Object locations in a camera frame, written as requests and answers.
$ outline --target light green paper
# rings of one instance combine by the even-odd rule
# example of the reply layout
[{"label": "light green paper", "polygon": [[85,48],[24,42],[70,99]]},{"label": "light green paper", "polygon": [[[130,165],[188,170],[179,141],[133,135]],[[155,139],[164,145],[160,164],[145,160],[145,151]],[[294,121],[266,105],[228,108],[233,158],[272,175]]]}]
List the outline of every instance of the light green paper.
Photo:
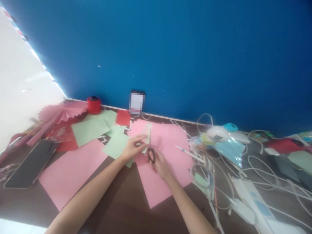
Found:
[{"label": "light green paper", "polygon": [[110,129],[102,118],[93,118],[71,125],[78,147],[98,138]]},{"label": "light green paper", "polygon": [[101,116],[107,123],[108,127],[112,127],[116,123],[117,113],[111,110],[105,110],[103,113],[101,113]]},{"label": "light green paper", "polygon": [[[201,186],[208,186],[208,182],[207,180],[205,180],[205,178],[203,178],[200,174],[195,173],[194,178],[196,180],[197,183],[199,183]],[[196,183],[193,182],[193,184],[199,188],[203,193],[206,193],[207,191],[205,191],[204,189],[200,188]]]},{"label": "light green paper", "polygon": [[[126,147],[128,140],[129,137],[127,135],[115,132],[102,151],[112,158],[117,159]],[[126,166],[130,168],[132,162],[133,160],[127,162]]]},{"label": "light green paper", "polygon": [[312,174],[312,155],[306,151],[296,151],[289,154],[288,159]]},{"label": "light green paper", "polygon": [[84,118],[84,121],[96,119],[98,117],[102,117],[104,121],[106,122],[107,126],[110,128],[111,126],[114,126],[116,123],[117,113],[111,110],[104,110],[104,111],[101,111],[101,113],[97,115],[88,114]]},{"label": "light green paper", "polygon": [[[145,138],[145,143],[149,144],[150,142],[150,134],[151,134],[151,128],[152,128],[152,124],[148,123],[146,124],[146,126],[144,127],[142,134],[146,134],[147,137]],[[147,147],[142,151],[143,154],[146,153]]]},{"label": "light green paper", "polygon": [[109,137],[113,137],[114,134],[119,134],[119,133],[124,133],[124,126],[117,126],[117,125],[114,125],[114,126],[111,126],[110,128],[111,130],[107,133],[105,133],[106,135],[108,135]]},{"label": "light green paper", "polygon": [[83,121],[88,121],[88,120],[92,120],[92,119],[96,119],[97,117],[99,117],[101,114],[97,114],[97,115],[91,115],[88,114]]}]

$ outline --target cyan lid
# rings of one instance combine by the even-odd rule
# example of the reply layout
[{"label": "cyan lid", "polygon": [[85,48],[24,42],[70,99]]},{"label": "cyan lid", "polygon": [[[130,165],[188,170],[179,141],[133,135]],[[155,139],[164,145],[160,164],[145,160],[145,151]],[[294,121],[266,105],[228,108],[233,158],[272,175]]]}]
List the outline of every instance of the cyan lid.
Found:
[{"label": "cyan lid", "polygon": [[238,127],[235,124],[233,124],[233,123],[227,123],[227,124],[223,125],[223,127],[228,132],[235,132],[235,131],[238,130]]}]

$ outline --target hand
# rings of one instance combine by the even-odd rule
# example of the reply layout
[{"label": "hand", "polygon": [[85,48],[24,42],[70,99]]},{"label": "hand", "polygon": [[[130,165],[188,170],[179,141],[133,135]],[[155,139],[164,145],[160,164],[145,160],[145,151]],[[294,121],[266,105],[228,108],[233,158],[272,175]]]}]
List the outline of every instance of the hand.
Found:
[{"label": "hand", "polygon": [[[155,151],[155,164],[153,164],[152,161],[150,160],[149,166],[151,167],[152,170],[158,172],[160,177],[166,181],[167,179],[173,176],[172,172],[163,154],[156,149],[154,149],[154,151]],[[149,155],[151,158],[153,158],[153,153],[151,151],[149,152]]]},{"label": "hand", "polygon": [[138,153],[142,152],[148,144],[145,144],[142,140],[145,139],[147,135],[139,134],[134,138],[130,138],[127,142],[124,151],[121,153],[120,158],[125,161],[130,161],[133,159]]}]

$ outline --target blue wall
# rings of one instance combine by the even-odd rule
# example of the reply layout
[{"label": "blue wall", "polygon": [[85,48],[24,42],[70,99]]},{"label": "blue wall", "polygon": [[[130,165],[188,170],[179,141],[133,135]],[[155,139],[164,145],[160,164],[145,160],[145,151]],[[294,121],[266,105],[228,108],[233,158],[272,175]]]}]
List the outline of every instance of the blue wall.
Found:
[{"label": "blue wall", "polygon": [[1,0],[70,98],[268,129],[312,129],[309,0]]}]

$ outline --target phone screen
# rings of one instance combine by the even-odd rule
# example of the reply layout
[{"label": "phone screen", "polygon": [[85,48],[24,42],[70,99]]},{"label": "phone screen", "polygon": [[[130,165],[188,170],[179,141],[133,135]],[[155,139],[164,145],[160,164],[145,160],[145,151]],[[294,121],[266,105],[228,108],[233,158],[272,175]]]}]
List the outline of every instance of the phone screen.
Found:
[{"label": "phone screen", "polygon": [[145,93],[143,91],[132,90],[130,95],[129,113],[141,116],[143,112]]},{"label": "phone screen", "polygon": [[4,187],[15,189],[30,187],[50,159],[57,145],[57,143],[49,140],[39,141]]}]

